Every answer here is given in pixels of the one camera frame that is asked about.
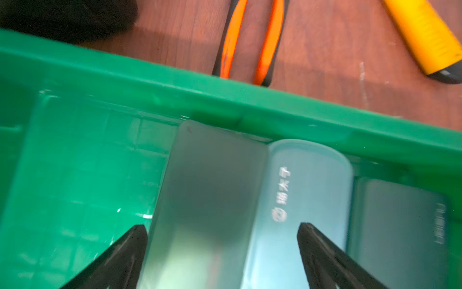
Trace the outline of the blue-grey frosted pencil case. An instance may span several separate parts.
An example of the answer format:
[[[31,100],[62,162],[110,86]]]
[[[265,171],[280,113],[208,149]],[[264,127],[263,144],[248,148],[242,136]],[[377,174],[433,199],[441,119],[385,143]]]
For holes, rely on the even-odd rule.
[[[336,246],[346,248],[353,167],[344,154],[305,140],[279,140],[268,149],[241,286],[306,289],[298,228],[312,223]]]

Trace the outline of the dark green labelled pencil case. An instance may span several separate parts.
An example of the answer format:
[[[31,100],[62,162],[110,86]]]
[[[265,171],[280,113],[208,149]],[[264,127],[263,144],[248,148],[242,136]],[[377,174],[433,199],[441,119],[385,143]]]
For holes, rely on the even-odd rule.
[[[183,122],[149,230],[141,289],[237,289],[268,160],[264,143]]]

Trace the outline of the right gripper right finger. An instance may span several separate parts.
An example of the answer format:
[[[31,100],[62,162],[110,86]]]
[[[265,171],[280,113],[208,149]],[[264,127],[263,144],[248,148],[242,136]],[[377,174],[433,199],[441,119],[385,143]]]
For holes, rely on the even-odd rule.
[[[386,287],[311,223],[300,224],[297,242],[310,289]]]

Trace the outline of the green plastic storage tray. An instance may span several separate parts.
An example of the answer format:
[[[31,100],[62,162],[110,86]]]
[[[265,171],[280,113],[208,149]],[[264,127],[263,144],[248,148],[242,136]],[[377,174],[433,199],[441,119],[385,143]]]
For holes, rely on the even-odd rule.
[[[359,178],[443,194],[446,289],[462,286],[459,132],[2,30],[1,287],[58,289],[134,225],[149,245],[187,120],[267,148],[296,139],[344,154],[351,212]],[[269,149],[262,182],[268,162]]]

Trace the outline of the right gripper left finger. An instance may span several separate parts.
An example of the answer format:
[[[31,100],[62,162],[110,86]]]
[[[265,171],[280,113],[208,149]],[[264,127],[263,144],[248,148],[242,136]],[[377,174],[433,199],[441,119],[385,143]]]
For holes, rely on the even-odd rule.
[[[135,289],[148,246],[144,225],[134,225],[64,289]]]

